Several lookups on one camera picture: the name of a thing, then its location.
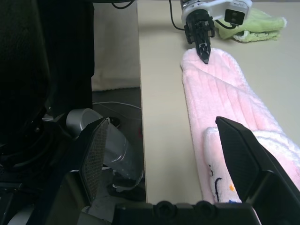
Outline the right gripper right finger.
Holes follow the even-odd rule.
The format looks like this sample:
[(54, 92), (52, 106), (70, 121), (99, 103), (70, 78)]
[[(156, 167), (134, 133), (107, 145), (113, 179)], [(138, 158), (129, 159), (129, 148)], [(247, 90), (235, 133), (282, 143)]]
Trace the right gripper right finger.
[(252, 206), (262, 225), (298, 225), (300, 192), (281, 164), (242, 124), (224, 117), (216, 124), (240, 200)]

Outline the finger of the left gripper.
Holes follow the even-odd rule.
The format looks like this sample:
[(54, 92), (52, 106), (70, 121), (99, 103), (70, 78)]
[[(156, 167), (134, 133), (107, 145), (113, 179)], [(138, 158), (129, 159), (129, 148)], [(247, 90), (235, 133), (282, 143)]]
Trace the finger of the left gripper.
[(199, 58), (202, 60), (204, 64), (209, 63), (209, 58), (210, 58), (210, 39), (207, 40), (201, 40), (197, 39), (195, 41), (195, 47), (196, 47), (196, 52)]

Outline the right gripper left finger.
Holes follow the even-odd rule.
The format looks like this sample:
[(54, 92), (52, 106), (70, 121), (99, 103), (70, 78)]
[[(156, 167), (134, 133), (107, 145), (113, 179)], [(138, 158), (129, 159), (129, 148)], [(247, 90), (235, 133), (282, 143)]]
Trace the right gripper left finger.
[(53, 171), (30, 216), (32, 225), (76, 225), (96, 197), (109, 120), (99, 119), (80, 133)]

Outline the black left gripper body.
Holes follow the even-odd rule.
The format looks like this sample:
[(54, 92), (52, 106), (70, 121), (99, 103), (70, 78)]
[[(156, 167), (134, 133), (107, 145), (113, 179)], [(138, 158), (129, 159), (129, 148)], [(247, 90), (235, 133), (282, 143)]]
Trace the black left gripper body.
[(214, 22), (209, 13), (204, 9), (191, 12), (186, 17), (184, 26), (188, 43), (210, 43), (210, 38), (215, 36)]

